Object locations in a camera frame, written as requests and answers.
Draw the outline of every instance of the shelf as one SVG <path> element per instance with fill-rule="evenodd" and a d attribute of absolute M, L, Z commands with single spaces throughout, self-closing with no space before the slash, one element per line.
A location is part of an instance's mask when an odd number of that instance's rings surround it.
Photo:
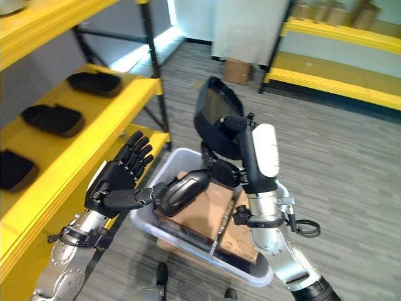
<path fill-rule="evenodd" d="M 35 103 L 58 103 L 80 111 L 85 126 L 78 135 L 64 138 L 47 134 L 26 125 L 21 117 L 1 131 L 2 149 L 32 159 L 39 167 L 29 188 L 20 193 L 1 191 L 1 280 L 134 116 L 153 95 L 162 93 L 160 79 L 94 65 L 79 71 L 93 70 L 118 74 L 122 92 L 115 98 L 97 97 L 62 82 Z"/>
<path fill-rule="evenodd" d="M 1 17 L 0 70 L 118 0 L 30 0 Z"/>
<path fill-rule="evenodd" d="M 348 26 L 330 26 L 315 23 L 309 19 L 297 20 L 290 17 L 284 24 L 283 34 L 287 31 L 313 34 L 401 54 L 401 26 L 383 21 L 375 21 L 372 30 L 367 31 Z"/>
<path fill-rule="evenodd" d="M 74 189 L 71 195 L 68 197 L 64 205 L 57 211 L 57 213 L 50 219 L 47 225 L 34 239 L 32 244 L 25 249 L 23 256 L 13 267 L 13 269 L 8 274 L 5 281 L 2 283 L 2 290 L 0 291 L 0 300 L 29 300 L 36 281 L 44 270 L 45 266 L 48 264 L 52 245 L 46 242 L 46 237 L 49 234 L 57 233 L 68 223 L 76 213 L 81 213 L 84 210 L 83 203 L 86 188 L 92 178 L 96 173 L 96 170 L 103 161 L 112 160 L 118 150 L 124 145 L 130 135 L 132 135 L 137 130 L 141 130 L 144 135 L 149 137 L 149 143 L 152 145 L 153 149 L 150 152 L 154 157 L 157 157 L 159 152 L 162 150 L 163 145 L 169 140 L 169 135 L 162 132 L 157 132 L 155 130 L 150 130 L 146 127 L 140 125 L 130 124 L 125 129 L 125 136 L 119 137 L 112 146 L 106 151 L 104 155 L 96 162 L 91 171 L 85 176 L 85 178 L 79 183 L 79 185 Z M 151 164 L 149 164 L 144 172 L 148 171 Z M 20 286 L 21 279 L 24 279 L 24 285 Z M 19 290 L 16 292 L 15 287 L 19 285 Z"/>
<path fill-rule="evenodd" d="M 265 83 L 292 83 L 401 110 L 401 79 L 308 56 L 279 52 Z"/>

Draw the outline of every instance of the brown cardboard box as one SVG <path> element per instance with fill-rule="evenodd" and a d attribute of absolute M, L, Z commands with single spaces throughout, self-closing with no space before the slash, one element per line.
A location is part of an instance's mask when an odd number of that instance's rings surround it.
<path fill-rule="evenodd" d="M 178 178 L 186 172 L 179 172 Z M 155 210 L 158 219 L 177 231 L 182 231 L 204 243 L 213 244 L 226 209 L 232 200 L 233 192 L 222 186 L 210 183 L 209 187 L 188 207 L 169 218 Z"/>
<path fill-rule="evenodd" d="M 250 69 L 251 64 L 245 61 L 228 58 L 224 66 L 223 80 L 243 85 L 248 79 Z"/>
<path fill-rule="evenodd" d="M 332 26 L 342 25 L 346 15 L 343 3 L 334 2 L 328 13 L 326 23 Z"/>
<path fill-rule="evenodd" d="M 357 1 L 356 5 L 354 6 L 354 8 L 351 12 L 351 22 L 352 23 L 355 21 L 355 19 L 357 18 L 357 16 L 363 9 L 363 7 L 368 3 L 370 3 L 370 0 L 358 0 Z"/>
<path fill-rule="evenodd" d="M 304 20 L 308 18 L 309 14 L 309 5 L 304 2 L 300 1 L 295 6 L 294 17 L 298 20 Z"/>
<path fill-rule="evenodd" d="M 355 18 L 352 27 L 363 30 L 369 29 L 379 12 L 380 8 L 377 6 L 370 3 L 366 4 Z"/>
<path fill-rule="evenodd" d="M 318 1 L 316 3 L 313 14 L 313 20 L 317 23 L 323 22 L 326 19 L 328 12 L 328 3 L 326 1 Z"/>
<path fill-rule="evenodd" d="M 244 191 L 239 195 L 235 207 L 240 205 L 246 205 L 249 207 Z M 254 265 L 256 264 L 258 251 L 255 250 L 251 240 L 249 239 L 249 228 L 247 226 L 236 226 L 232 216 L 226 226 L 222 238 L 220 239 L 219 249 L 245 259 Z"/>

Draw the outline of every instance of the floor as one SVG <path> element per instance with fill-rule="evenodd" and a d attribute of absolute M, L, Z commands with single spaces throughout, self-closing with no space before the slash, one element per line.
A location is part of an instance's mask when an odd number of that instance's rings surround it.
<path fill-rule="evenodd" d="M 162 68 L 174 147 L 199 150 L 192 125 L 199 87 L 211 75 L 220 77 L 223 67 L 210 53 L 210 46 L 184 43 Z M 260 95 L 261 76 L 256 70 L 248 85 L 229 86 L 246 113 L 276 127 L 279 178 L 297 200 L 298 218 L 322 227 L 318 238 L 293 240 L 342 300 L 401 300 L 401 124 L 295 95 Z M 152 100 L 149 107 L 156 105 Z M 155 127 L 145 114 L 135 122 Z M 161 154 L 155 172 L 168 156 Z M 161 250 L 127 218 L 77 301 L 130 300 L 154 283 L 159 261 L 169 267 L 167 300 L 220 300 L 227 287 L 241 301 L 293 299 L 277 278 L 255 288 Z"/>

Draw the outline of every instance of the person's foot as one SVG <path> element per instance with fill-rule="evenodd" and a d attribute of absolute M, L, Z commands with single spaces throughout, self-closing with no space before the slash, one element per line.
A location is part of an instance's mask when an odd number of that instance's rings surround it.
<path fill-rule="evenodd" d="M 233 288 L 228 288 L 224 294 L 224 298 L 227 300 L 238 300 L 237 292 Z"/>
<path fill-rule="evenodd" d="M 156 285 L 163 285 L 165 289 L 168 280 L 169 280 L 169 271 L 167 269 L 167 265 L 164 262 L 160 262 L 159 265 L 157 266 Z"/>

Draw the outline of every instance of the plastic bin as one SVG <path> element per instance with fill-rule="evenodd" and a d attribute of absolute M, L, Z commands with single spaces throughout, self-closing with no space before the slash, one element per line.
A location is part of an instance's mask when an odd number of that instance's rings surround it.
<path fill-rule="evenodd" d="M 190 149 L 179 148 L 171 153 L 165 165 L 154 177 L 150 186 L 154 186 L 160 182 L 170 182 L 180 171 L 191 171 L 194 169 L 203 168 L 201 154 Z M 278 196 L 289 196 L 287 189 L 279 184 Z M 160 224 L 155 217 L 152 207 L 146 206 L 138 210 L 132 210 L 130 213 L 131 222 L 139 229 L 154 235 L 170 244 L 180 248 L 181 250 L 194 255 L 201 260 L 206 261 L 212 266 L 219 268 L 227 273 L 230 273 L 236 278 L 239 278 L 246 283 L 255 287 L 264 287 L 273 279 L 274 272 L 270 268 L 268 262 L 263 256 L 258 257 L 256 265 L 251 265 L 250 273 L 246 273 L 224 261 L 216 258 L 208 252 L 192 245 L 158 227 Z"/>

